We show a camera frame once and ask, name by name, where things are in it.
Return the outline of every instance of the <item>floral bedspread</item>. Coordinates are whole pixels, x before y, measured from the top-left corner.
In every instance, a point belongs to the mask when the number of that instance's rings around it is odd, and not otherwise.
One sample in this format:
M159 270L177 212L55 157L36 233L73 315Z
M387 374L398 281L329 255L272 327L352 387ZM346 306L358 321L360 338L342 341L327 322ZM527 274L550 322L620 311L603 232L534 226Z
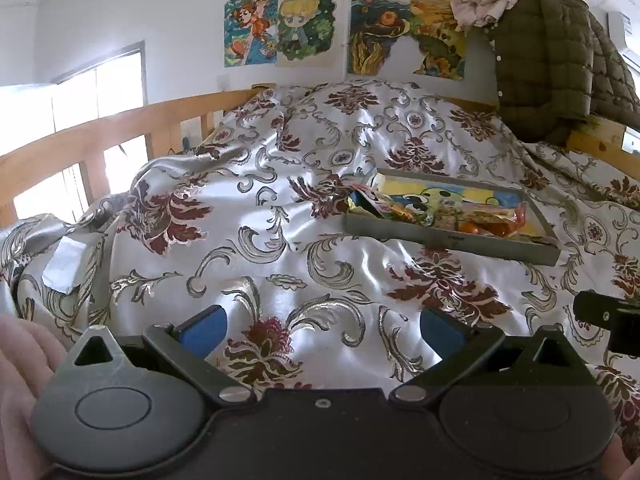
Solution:
M563 244L558 264L345 234L350 186L372 168L525 190ZM41 278L65 234L94 244L69 296ZM496 116L415 84L278 88L228 113L193 153L147 164L129 194L94 204L79 224L45 216L2 232L0 308L70 346L89 324L133 335L218 304L226 337L207 360L258 390L388 392L437 361L417 322L429 305L511 335L558 324L634 458L640 365L607 352L608 334L576 322L572 304L590 288L640 300L639 235L637 182L590 156L519 142Z

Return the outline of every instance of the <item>puffer jacket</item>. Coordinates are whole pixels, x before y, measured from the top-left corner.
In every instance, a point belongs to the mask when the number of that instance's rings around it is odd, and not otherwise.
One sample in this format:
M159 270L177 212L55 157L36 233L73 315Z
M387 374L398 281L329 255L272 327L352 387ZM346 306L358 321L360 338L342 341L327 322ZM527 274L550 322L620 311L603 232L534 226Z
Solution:
M562 144L595 114L640 130L622 56L582 0L519 0L490 31L500 115L525 142Z

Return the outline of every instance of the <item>gray box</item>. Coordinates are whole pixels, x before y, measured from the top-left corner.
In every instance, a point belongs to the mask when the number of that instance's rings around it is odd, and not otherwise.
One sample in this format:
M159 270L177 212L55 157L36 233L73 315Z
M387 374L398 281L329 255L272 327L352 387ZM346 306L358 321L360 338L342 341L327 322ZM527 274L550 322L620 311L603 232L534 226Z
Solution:
M474 182L463 178L451 178L448 176L438 176L428 173L412 173L409 171L378 170L376 174L388 175L392 177L408 178L411 180L427 180L429 182L441 182L443 184L454 184L456 186L477 187L492 191L509 191L519 197L527 204L527 218L531 214L535 215L540 227L545 232L545 236L554 238L558 245L560 242L556 237L551 225L548 224L537 206L529 199L526 193L513 187L495 186L485 182ZM367 185L372 186L375 175L371 176ZM368 236L378 240L388 240L399 238L409 242L417 242L430 249L450 249L465 251L467 253L490 256L492 258L503 258L505 260L517 260L535 265L554 266L560 257L560 249L552 245L535 244L509 240L508 238L493 238L482 235L459 233L435 227L423 227L404 222L395 222L380 218L372 218L356 214L344 215L344 231L354 236Z

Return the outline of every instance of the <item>silver bolt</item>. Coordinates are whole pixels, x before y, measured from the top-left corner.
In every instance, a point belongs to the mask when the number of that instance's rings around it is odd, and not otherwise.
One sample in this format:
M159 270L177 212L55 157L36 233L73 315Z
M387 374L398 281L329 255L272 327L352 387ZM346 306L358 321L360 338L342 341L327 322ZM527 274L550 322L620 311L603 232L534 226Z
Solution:
M316 408L330 408L332 403L329 399L318 399L315 404Z
M218 396L225 402L245 402L251 397L251 390L244 386L228 386Z
M402 402L420 402L427 398L427 392L420 386L400 386L395 392L396 399Z

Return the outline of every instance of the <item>air conditioner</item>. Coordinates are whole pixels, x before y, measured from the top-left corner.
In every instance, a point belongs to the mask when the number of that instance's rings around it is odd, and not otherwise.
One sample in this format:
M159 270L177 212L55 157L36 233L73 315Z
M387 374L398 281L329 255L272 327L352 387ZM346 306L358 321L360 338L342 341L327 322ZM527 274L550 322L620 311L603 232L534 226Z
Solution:
M609 12L609 37L626 62L640 71L640 23L633 23L622 12Z

